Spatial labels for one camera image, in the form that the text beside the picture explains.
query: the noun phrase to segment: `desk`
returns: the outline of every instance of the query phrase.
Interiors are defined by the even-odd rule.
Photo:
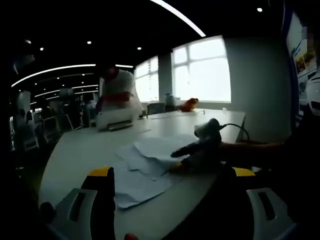
[[[220,124],[243,125],[243,112],[196,109],[195,112],[167,112],[137,120],[133,127],[113,132],[85,128],[63,134],[46,165],[39,203],[56,206],[73,188],[80,188],[87,174],[121,161],[114,151],[141,137],[194,134],[194,125],[216,118]],[[220,131],[222,140],[235,143],[240,129],[227,126]],[[116,239],[133,233],[143,239],[161,239],[180,224],[197,206],[215,181],[215,174],[186,176],[163,194],[129,210],[114,213]]]

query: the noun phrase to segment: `white shirt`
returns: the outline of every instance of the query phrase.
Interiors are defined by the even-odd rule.
[[[142,106],[136,91],[135,77],[132,73],[124,70],[119,70],[115,79],[105,81],[100,78],[100,96],[112,96],[115,94],[129,92],[132,95],[128,102],[123,103],[122,106],[114,102],[103,102],[102,111],[114,110],[119,108],[135,108],[138,114],[142,112]]]

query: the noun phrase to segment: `ceiling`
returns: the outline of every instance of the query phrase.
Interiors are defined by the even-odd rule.
[[[207,37],[280,36],[283,12],[280,1],[165,2],[189,18]],[[263,12],[258,12],[257,8],[262,8]],[[35,61],[20,69],[19,75],[11,79],[11,84],[43,70],[95,64],[102,58],[112,58],[120,65],[136,66],[153,56],[201,38],[177,16],[150,0],[94,4],[54,2],[42,6],[28,2],[15,9],[14,16],[17,38],[14,40],[13,55],[32,54]],[[98,84],[98,79],[90,74],[93,71],[94,67],[50,71],[30,77],[11,90],[13,93],[30,91],[33,102],[35,95],[58,90],[62,85],[71,88]]]

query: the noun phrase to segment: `cable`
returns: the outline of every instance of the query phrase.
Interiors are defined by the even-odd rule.
[[[236,126],[236,127],[240,128],[240,129],[242,129],[242,130],[245,132],[245,134],[246,134],[247,140],[250,140],[250,136],[249,136],[249,133],[247,132],[247,130],[245,130],[244,127],[239,126],[239,125],[237,125],[237,124],[227,123],[227,124],[222,125],[222,126],[221,126],[221,129],[223,129],[224,127],[226,127],[226,126],[228,126],[228,125]]]

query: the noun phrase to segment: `yellow part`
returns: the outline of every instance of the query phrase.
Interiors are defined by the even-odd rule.
[[[233,167],[233,169],[235,170],[237,177],[255,176],[255,173],[253,171],[250,171],[249,169],[239,167]]]
[[[108,171],[111,167],[110,166],[105,166],[102,168],[97,168],[90,172],[88,176],[94,176],[94,177],[106,177],[108,174]]]

